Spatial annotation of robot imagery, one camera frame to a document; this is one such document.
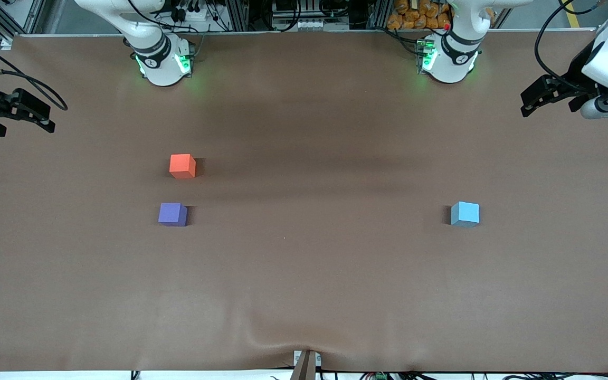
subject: light blue cube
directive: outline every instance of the light blue cube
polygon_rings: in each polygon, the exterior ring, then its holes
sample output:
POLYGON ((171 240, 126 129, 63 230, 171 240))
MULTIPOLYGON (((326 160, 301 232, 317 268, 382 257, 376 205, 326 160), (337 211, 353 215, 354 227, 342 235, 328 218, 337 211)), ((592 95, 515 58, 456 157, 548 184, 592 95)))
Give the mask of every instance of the light blue cube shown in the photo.
POLYGON ((480 205, 457 202, 452 206, 452 223, 458 227, 475 227, 480 224, 480 205))

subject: yellow floor stripe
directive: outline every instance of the yellow floor stripe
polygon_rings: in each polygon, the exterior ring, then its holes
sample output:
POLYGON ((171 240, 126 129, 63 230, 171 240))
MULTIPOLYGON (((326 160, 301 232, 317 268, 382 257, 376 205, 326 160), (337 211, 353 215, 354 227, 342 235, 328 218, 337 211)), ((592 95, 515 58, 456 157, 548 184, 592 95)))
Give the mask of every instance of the yellow floor stripe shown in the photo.
MULTIPOLYGON (((567 4, 566 8, 572 12, 574 11, 574 7, 572 7, 571 3, 567 4)), ((575 14, 570 14, 569 12, 567 12, 567 20, 569 20, 569 25, 572 28, 581 28, 581 25, 579 25, 578 19, 576 18, 575 14)))

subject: purple cube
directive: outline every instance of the purple cube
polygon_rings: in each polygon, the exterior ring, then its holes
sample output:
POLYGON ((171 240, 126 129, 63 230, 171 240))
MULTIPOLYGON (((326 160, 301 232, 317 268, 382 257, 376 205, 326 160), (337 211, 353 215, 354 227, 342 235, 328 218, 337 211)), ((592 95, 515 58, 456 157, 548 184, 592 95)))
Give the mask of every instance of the purple cube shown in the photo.
POLYGON ((186 226, 186 207, 182 204, 161 204, 159 223, 169 227, 186 226))

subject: power strip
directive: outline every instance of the power strip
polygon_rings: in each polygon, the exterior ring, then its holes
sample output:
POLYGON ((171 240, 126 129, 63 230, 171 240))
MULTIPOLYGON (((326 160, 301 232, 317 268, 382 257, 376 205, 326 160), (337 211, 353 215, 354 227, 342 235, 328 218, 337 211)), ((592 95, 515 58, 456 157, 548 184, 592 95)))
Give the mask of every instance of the power strip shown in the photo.
POLYGON ((186 11, 185 21, 205 21, 208 18, 208 9, 203 7, 200 12, 186 11))

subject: blue cube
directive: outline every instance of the blue cube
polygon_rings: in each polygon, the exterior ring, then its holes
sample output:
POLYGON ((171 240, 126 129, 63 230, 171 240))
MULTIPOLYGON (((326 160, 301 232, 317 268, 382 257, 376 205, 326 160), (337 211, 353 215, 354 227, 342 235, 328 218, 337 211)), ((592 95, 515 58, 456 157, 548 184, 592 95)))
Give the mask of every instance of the blue cube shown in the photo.
POLYGON ((182 204, 161 204, 159 223, 169 227, 186 226, 186 207, 182 204))
POLYGON ((480 224, 480 205, 457 202, 452 206, 452 223, 458 227, 475 227, 480 224))

